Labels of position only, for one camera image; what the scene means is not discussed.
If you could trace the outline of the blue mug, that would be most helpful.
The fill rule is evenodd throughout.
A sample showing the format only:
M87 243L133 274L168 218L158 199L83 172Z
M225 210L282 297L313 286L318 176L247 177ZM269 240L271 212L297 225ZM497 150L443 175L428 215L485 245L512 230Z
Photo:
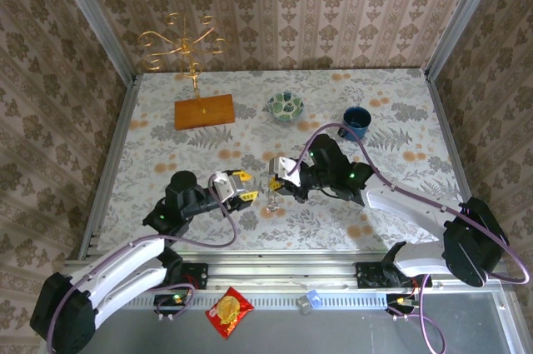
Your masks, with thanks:
M359 139L363 139L366 135L367 129L371 124L371 114L363 107L350 107L345 110L342 125L339 128L337 135L348 141L354 142L357 135Z

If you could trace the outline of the gold hook stand, wooden base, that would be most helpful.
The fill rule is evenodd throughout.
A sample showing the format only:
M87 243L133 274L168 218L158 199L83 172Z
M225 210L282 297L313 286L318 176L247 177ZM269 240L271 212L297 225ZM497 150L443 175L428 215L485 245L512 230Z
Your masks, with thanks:
M203 97L198 84L203 66L197 61L197 56L216 56L224 53L228 47L225 38L214 36L217 20L208 15L200 17L200 24L205 31L198 37L187 31L187 18L179 12L169 13L165 24L169 27L180 27L181 33L172 38L147 30L138 36L137 41L147 49L147 54L142 58L142 65L147 71L161 71L165 61L175 56L183 62L180 67L181 75L192 83L193 98L174 102L174 128L184 131L235 122L232 96L225 94Z

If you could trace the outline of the bowl with green leaf print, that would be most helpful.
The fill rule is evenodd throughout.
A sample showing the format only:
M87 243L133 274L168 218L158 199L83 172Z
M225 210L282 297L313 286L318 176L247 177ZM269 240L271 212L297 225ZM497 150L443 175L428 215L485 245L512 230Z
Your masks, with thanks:
M296 120L305 108L302 98L294 92L279 92L267 101L269 113L278 121Z

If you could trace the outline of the small electronics board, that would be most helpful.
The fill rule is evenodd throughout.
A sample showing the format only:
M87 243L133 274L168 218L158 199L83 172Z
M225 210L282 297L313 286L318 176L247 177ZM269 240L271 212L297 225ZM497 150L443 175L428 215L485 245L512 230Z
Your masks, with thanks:
M191 298L190 292L156 295L153 301L154 312L161 320L163 318L173 319L184 311Z
M404 316L412 314L418 309L420 303L409 295L386 294L386 312L392 316Z

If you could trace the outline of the small grey-blue box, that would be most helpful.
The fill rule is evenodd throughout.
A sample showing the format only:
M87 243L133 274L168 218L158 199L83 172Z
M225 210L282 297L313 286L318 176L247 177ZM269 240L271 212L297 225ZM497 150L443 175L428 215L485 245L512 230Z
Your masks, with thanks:
M322 307L322 299L316 290L311 290L296 299L296 304L303 315Z

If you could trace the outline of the red snack packet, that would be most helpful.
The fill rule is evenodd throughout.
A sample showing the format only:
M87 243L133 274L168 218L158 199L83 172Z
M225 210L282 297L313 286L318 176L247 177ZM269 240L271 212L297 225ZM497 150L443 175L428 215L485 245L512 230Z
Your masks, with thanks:
M229 287L226 293L206 311L207 320L227 339L243 317L255 307L235 288Z

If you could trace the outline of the grey metal sheet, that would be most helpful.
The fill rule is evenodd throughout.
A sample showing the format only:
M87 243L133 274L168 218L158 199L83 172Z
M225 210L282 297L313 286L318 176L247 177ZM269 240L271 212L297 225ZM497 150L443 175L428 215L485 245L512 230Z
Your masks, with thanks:
M415 320L382 312L254 311L227 339L202 311L173 322L150 311L107 320L81 354L430 354Z

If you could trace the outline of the aluminium table side rail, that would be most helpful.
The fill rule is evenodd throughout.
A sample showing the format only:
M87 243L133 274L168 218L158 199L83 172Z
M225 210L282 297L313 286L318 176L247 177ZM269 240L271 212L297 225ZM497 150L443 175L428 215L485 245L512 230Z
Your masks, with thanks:
M77 260L87 259L91 240L99 231L105 220L112 195L112 188L117 175L117 169L122 157L123 146L132 120L132 114L137 103L137 96L141 83L142 75L136 75L126 90L111 144L107 152L104 168L102 169L97 192L89 214L87 226L77 254Z
M425 80L428 84L428 90L431 95L431 100L433 102L433 106L436 111L436 116L441 127L442 135L450 157L452 169L456 177L457 186L461 194L461 198L464 202L466 202L472 197L471 189L461 163L460 155L456 147L456 142L453 137L445 109L439 96L435 80L429 74L425 74Z

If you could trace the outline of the aluminium frame post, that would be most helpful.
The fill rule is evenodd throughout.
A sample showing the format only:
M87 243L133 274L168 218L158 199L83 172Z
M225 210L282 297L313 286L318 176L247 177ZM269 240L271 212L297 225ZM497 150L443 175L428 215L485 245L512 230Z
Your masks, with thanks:
M435 80L438 77L480 2L481 0L459 0L456 10L427 64L425 74L428 79Z
M94 31L98 41L102 44L112 65L127 87L135 81L137 72L127 58L117 35L112 30L110 23L97 0L75 0L82 14L87 19L90 28Z

